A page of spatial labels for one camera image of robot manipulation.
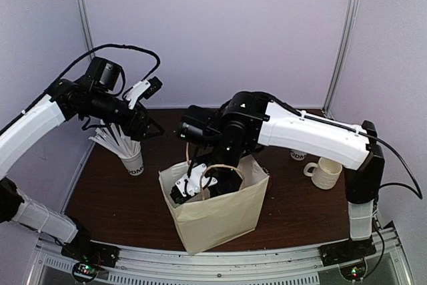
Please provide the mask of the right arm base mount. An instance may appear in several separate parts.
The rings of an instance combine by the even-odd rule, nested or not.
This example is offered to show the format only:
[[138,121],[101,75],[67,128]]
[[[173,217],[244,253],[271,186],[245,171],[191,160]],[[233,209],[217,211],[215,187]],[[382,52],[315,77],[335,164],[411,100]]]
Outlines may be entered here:
[[323,266],[332,266],[373,255],[376,253],[376,247],[371,240],[354,242],[349,239],[322,245],[319,251]]

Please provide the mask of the cream paper bag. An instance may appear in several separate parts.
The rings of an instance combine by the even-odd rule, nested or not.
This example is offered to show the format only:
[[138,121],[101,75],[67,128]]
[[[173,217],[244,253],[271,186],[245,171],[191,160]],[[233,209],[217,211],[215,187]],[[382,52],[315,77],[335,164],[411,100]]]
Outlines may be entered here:
[[179,238],[190,254],[198,254],[255,230],[266,195],[268,176],[252,155],[243,157],[238,169],[243,187],[214,198],[208,191],[173,208],[166,195],[170,167],[159,173],[159,184]]

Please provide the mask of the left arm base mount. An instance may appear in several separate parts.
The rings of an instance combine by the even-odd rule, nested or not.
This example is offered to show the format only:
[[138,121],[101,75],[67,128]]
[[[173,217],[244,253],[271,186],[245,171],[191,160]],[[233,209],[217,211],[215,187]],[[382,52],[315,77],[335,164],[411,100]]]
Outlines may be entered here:
[[92,266],[114,268],[119,256],[119,248],[106,244],[91,242],[88,250],[80,252],[71,244],[62,245],[61,255]]

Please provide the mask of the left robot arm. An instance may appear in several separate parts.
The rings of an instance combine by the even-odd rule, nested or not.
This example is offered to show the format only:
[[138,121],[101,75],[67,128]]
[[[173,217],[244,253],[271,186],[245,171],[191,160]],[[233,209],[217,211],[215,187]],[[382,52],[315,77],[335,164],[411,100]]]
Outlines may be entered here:
[[94,57],[87,71],[75,81],[58,79],[47,88],[35,105],[23,111],[19,119],[1,132],[1,221],[14,221],[39,233],[45,233],[70,250],[82,261],[91,260],[96,247],[89,232],[71,218],[59,214],[29,198],[7,178],[14,163],[51,130],[69,121],[100,119],[103,126],[118,125],[133,141],[151,137],[147,131],[157,127],[154,136],[164,130],[153,120],[140,99],[149,99],[162,87],[157,77],[137,82],[123,97],[112,91],[123,68],[105,58]]

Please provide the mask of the white paper cup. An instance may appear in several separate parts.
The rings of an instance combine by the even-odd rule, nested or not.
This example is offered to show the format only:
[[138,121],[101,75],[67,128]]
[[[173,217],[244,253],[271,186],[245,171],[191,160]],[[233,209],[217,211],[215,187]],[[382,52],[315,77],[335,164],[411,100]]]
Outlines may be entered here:
[[307,153],[299,150],[290,150],[290,155],[293,160],[300,162],[306,159]]

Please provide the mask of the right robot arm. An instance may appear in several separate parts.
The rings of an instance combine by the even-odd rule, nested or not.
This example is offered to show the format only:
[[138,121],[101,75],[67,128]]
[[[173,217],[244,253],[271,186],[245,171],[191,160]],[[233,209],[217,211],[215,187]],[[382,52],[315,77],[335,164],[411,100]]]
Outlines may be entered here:
[[367,249],[385,164],[371,121],[348,125],[295,109],[265,92],[241,91],[216,111],[189,106],[177,134],[211,152],[193,156],[189,170],[171,189],[175,204],[205,189],[213,197],[237,191],[243,180],[233,168],[261,146],[299,150],[344,168],[350,239],[342,244],[342,253],[353,260]]

